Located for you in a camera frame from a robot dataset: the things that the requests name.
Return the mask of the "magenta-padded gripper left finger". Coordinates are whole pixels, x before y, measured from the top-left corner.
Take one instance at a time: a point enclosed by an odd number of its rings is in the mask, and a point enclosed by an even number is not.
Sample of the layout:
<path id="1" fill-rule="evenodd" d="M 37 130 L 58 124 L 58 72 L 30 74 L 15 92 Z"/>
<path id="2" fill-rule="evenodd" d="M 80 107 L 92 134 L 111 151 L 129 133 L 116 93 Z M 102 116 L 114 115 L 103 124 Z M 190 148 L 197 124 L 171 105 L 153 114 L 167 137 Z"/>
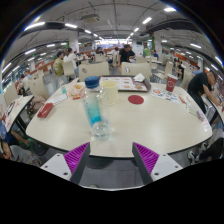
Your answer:
<path id="1" fill-rule="evenodd" d="M 65 154 L 55 154 L 41 168 L 74 184 L 79 184 L 89 154 L 90 143 L 87 142 Z"/>

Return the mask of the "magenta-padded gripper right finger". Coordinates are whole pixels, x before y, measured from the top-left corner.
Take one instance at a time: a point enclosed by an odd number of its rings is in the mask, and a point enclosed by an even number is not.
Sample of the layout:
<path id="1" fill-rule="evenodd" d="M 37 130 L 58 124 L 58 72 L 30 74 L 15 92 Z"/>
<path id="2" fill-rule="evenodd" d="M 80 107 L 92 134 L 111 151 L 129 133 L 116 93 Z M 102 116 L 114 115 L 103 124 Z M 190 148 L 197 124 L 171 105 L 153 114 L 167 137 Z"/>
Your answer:
<path id="1" fill-rule="evenodd" d="M 182 169 L 168 154 L 157 154 L 138 143 L 133 143 L 132 153 L 144 185 Z"/>

